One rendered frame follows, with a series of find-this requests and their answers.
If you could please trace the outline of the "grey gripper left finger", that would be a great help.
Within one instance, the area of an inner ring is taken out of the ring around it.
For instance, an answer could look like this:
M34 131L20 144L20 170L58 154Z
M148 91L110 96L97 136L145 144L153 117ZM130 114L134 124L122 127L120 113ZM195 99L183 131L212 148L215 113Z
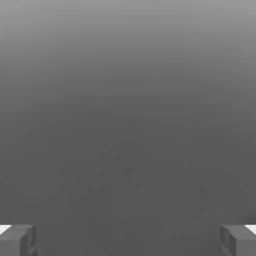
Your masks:
M0 224L0 256L38 256L37 227Z

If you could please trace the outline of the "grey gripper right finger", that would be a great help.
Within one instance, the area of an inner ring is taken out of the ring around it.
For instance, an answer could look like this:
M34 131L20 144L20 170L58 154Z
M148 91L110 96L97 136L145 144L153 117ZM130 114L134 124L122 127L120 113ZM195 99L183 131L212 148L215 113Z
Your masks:
M219 236L223 256L256 256L256 224L221 225Z

